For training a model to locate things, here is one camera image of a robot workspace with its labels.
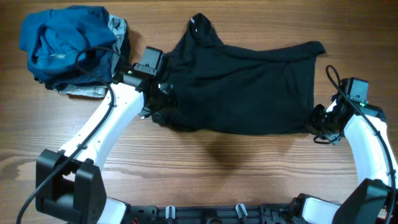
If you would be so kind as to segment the black t-shirt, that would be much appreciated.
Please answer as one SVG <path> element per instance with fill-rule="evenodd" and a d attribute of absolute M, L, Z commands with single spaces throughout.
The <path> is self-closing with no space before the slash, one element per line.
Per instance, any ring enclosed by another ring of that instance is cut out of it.
<path fill-rule="evenodd" d="M 168 54 L 172 103 L 152 119 L 179 131 L 305 133 L 315 62 L 324 52 L 318 41 L 263 51 L 226 45 L 210 20 L 196 14 Z"/>

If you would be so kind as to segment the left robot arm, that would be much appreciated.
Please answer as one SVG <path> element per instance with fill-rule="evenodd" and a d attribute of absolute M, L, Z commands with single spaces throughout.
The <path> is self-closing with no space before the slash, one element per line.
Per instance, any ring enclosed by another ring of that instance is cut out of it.
<path fill-rule="evenodd" d="M 57 152 L 36 162 L 35 208 L 67 223 L 122 223 L 129 205 L 107 195 L 102 171 L 114 144 L 137 115 L 153 112 L 149 98 L 164 92 L 168 73 L 134 69 L 106 84 L 102 103 Z"/>

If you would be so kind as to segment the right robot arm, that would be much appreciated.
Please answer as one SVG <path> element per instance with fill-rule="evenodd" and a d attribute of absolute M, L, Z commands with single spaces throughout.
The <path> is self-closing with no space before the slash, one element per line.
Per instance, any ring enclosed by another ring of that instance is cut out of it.
<path fill-rule="evenodd" d="M 358 186 L 341 205 L 300 194 L 290 204 L 290 216 L 306 223 L 396 223 L 397 162 L 383 110 L 339 96 L 328 108 L 317 105 L 306 124 L 325 144 L 349 142 Z"/>

